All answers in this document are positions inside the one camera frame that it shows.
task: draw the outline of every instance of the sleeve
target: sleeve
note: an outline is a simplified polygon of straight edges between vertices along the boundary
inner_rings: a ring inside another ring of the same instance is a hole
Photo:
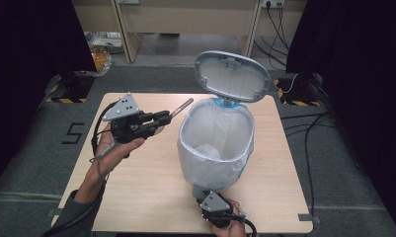
[[[79,203],[74,200],[77,191],[73,191],[52,228],[43,233],[42,236],[90,236],[104,192],[105,185],[102,186],[94,202]]]

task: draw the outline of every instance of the white plastic bag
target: white plastic bag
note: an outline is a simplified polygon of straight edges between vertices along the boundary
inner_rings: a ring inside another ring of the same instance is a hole
[[[220,99],[196,103],[180,128],[183,175],[204,189],[223,191],[241,176],[254,145],[254,118],[247,107]]]

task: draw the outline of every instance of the power strip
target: power strip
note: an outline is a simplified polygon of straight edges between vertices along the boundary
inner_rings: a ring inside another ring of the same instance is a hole
[[[270,9],[282,8],[283,5],[284,5],[284,0],[276,0],[276,1],[262,0],[262,8],[268,8],[268,2],[271,2],[271,8]]]

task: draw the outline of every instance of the trash can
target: trash can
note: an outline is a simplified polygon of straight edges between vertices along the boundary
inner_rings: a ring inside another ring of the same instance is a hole
[[[182,123],[182,172],[195,189],[222,192],[240,178],[253,151],[254,118],[241,103],[262,100],[271,78],[257,61],[223,51],[201,53],[195,74],[217,98],[195,103]]]

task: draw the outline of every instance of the black cable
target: black cable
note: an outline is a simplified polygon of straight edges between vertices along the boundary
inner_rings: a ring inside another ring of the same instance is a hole
[[[230,215],[230,216],[226,216],[226,217],[211,217],[209,220],[236,220],[238,222],[242,222],[243,221],[243,217],[241,216],[237,216],[237,215]],[[252,237],[253,236],[257,236],[257,229],[256,226],[253,224],[253,222],[251,222],[249,219],[244,219],[244,223],[247,224],[248,226],[250,226],[251,230],[252,230]]]
[[[271,50],[269,51],[269,55],[272,55],[272,49],[275,47],[275,42],[276,42],[276,40],[277,40],[277,36],[280,37],[280,35],[276,34],[275,39],[274,39],[274,41],[272,42]],[[273,68],[275,68],[275,67],[272,65],[271,59],[272,59],[272,58],[269,57],[269,63],[271,64],[271,66],[272,66]]]
[[[112,130],[111,130],[111,129],[103,130],[103,131],[101,131],[101,132],[98,132],[97,134],[100,135],[100,134],[102,134],[103,132],[108,132],[108,131],[112,131]]]
[[[279,51],[279,50],[273,48],[268,42],[266,42],[266,40],[263,38],[263,36],[260,36],[260,38],[261,38],[262,41],[263,41],[269,48],[271,48],[273,51],[276,51],[276,52],[278,52],[278,53],[280,53],[280,54],[282,54],[282,55],[284,55],[284,56],[287,56],[287,53],[282,52],[282,51]]]
[[[322,124],[317,124],[317,126],[336,127],[336,126],[322,125]],[[299,133],[299,132],[302,132],[302,131],[306,131],[306,130],[308,130],[308,128],[297,130],[297,131],[295,131],[293,133],[287,134],[286,136],[292,136],[292,135],[294,135],[296,133]]]
[[[248,220],[248,219],[245,219],[245,220],[244,220],[244,223],[246,223],[248,226],[250,226],[250,228],[251,228],[251,230],[252,230],[252,232],[253,232],[253,234],[252,234],[251,236],[252,236],[252,237],[257,236],[257,229],[256,229],[256,226],[253,224],[253,222],[251,222],[251,221]]]
[[[324,106],[328,108],[332,108],[333,106],[329,103],[330,98],[327,95],[327,93],[324,91],[324,89],[321,87],[320,82],[314,76],[311,77],[313,78],[313,80],[311,80],[310,89],[314,98]]]
[[[284,36],[283,23],[281,21],[283,19],[283,6],[281,5],[281,3],[278,3],[278,18],[279,18],[279,29],[281,28],[281,35],[283,36],[284,46],[287,49],[289,49],[289,46],[287,45],[286,42],[286,37]]]
[[[267,55],[269,58],[273,59],[274,61],[276,61],[277,63],[279,63],[279,64],[282,65],[282,66],[286,66],[286,64],[284,64],[284,62],[280,61],[277,57],[271,55],[270,53],[268,53],[267,51],[265,51],[264,49],[262,49],[262,48],[257,44],[257,42],[256,42],[255,40],[254,40],[254,44],[256,45],[256,47],[257,47],[262,53],[264,53],[265,55]]]
[[[298,118],[303,118],[303,117],[316,117],[316,116],[321,116],[324,113],[320,114],[310,114],[310,115],[302,115],[302,116],[291,116],[291,117],[282,117],[280,119],[298,119]]]
[[[102,121],[102,117],[105,115],[105,113],[110,110],[117,102],[113,102],[109,104],[105,109],[102,111],[102,113],[99,115],[99,118],[96,122],[96,126],[93,131],[93,137],[92,137],[92,147],[93,147],[93,155],[96,155],[97,147],[98,147],[98,135],[99,135],[99,126]]]
[[[306,167],[307,167],[307,173],[308,173],[308,182],[309,182],[309,187],[310,187],[310,193],[311,193],[311,215],[312,218],[314,218],[314,203],[315,203],[315,198],[314,198],[314,187],[312,185],[312,176],[311,176],[311,165],[309,163],[309,158],[308,158],[308,134],[309,131],[311,130],[312,127],[314,127],[315,123],[324,115],[326,115],[328,112],[323,113],[322,115],[318,116],[311,125],[308,127],[305,133],[305,140],[304,140],[304,146],[305,146],[305,160],[306,160]]]
[[[269,18],[271,19],[272,24],[274,25],[275,31],[277,32],[277,37],[280,39],[281,43],[283,43],[284,47],[286,47],[286,49],[289,49],[289,47],[287,46],[287,44],[285,43],[285,41],[281,38],[280,32],[279,32],[279,30],[277,29],[276,24],[275,24],[275,22],[274,22],[274,19],[273,19],[272,16],[271,16],[271,13],[270,13],[270,11],[269,11],[270,6],[268,6],[267,9],[268,9],[268,16],[269,16]]]
[[[289,126],[289,127],[286,127],[286,128],[284,128],[284,130],[287,130],[287,129],[291,129],[291,128],[295,128],[295,127],[299,127],[299,126],[305,126],[305,125],[311,125],[311,124],[299,124],[299,125],[293,125],[293,126]],[[317,126],[326,126],[326,127],[336,127],[336,126],[334,126],[334,125],[326,125],[326,124],[315,124],[315,125],[317,125]]]

